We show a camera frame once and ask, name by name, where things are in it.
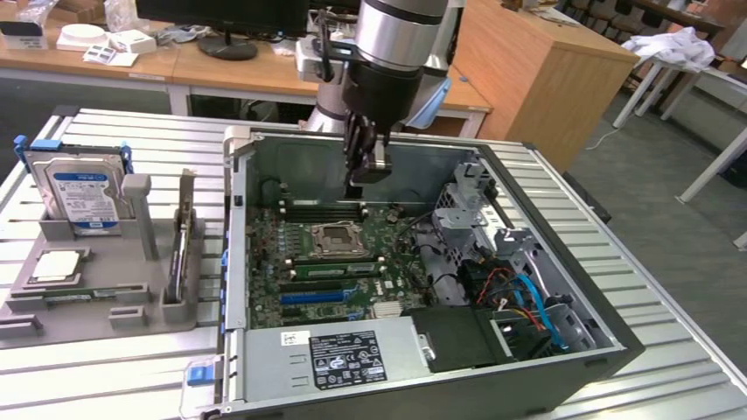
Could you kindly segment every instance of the blue latch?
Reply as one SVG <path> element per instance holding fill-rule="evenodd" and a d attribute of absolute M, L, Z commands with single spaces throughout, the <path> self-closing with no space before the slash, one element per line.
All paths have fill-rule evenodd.
<path fill-rule="evenodd" d="M 30 172 L 32 168 L 28 167 L 28 163 L 25 162 L 25 155 L 24 155 L 24 150 L 25 150 L 25 141 L 28 140 L 28 138 L 25 136 L 16 136 L 13 139 L 13 152 L 14 155 L 18 157 L 18 160 L 22 163 L 22 166 L 25 166 L 25 171 Z"/>
<path fill-rule="evenodd" d="M 213 366 L 193 366 L 186 373 L 186 385 L 197 387 L 200 385 L 210 385 L 214 382 Z"/>
<path fill-rule="evenodd" d="M 121 142 L 118 149 L 121 151 L 121 160 L 125 164 L 125 173 L 136 173 L 132 169 L 132 149 L 126 145 L 126 142 Z"/>
<path fill-rule="evenodd" d="M 37 138 L 32 141 L 29 150 L 32 151 L 58 151 L 61 147 L 60 140 L 50 140 L 49 138 Z"/>

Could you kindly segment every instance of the hard drive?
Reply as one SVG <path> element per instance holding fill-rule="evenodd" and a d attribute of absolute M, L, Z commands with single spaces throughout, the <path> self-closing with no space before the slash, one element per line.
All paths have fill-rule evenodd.
<path fill-rule="evenodd" d="M 133 210 L 121 184 L 128 147 L 66 145 L 34 141 L 22 157 L 52 220 L 66 220 L 76 235 L 117 235 L 118 221 Z"/>

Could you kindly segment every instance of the cardboard box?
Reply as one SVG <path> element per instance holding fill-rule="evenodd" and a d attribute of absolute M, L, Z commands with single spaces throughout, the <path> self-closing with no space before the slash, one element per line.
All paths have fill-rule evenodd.
<path fill-rule="evenodd" d="M 16 8 L 22 9 L 28 2 L 16 0 Z M 60 0 L 49 18 L 69 24 L 89 24 L 104 18 L 104 0 Z"/>

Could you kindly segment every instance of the white box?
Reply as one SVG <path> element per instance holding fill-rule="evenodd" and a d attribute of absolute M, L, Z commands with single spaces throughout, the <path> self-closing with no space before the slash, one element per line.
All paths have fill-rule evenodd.
<path fill-rule="evenodd" d="M 65 24 L 57 38 L 57 49 L 85 52 L 92 46 L 108 46 L 108 33 L 92 24 Z"/>
<path fill-rule="evenodd" d="M 116 49 L 125 53 L 144 54 L 157 48 L 154 38 L 148 37 L 137 29 L 112 33 L 110 42 Z"/>

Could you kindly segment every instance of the aluminum extrusion table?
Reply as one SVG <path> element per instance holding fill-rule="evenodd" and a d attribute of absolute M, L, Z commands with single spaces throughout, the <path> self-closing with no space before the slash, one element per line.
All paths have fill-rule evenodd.
<path fill-rule="evenodd" d="M 178 418 L 182 368 L 214 354 L 222 235 L 222 131 L 232 122 L 81 109 L 53 116 L 38 137 L 133 149 L 134 171 L 153 176 L 154 218 L 177 202 L 184 167 L 197 172 L 194 207 L 206 220 L 200 327 L 189 332 L 0 351 L 0 417 L 12 419 Z M 747 419 L 747 381 L 692 319 L 538 154 L 490 143 L 528 197 L 620 311 L 644 354 L 607 381 L 584 387 L 537 419 Z M 505 198 L 498 203 L 509 207 Z M 20 165 L 0 186 L 0 301 L 38 234 L 42 203 Z M 518 215 L 506 208 L 520 226 Z M 212 387 L 202 387 L 208 402 Z M 190 395 L 193 403 L 198 398 Z"/>

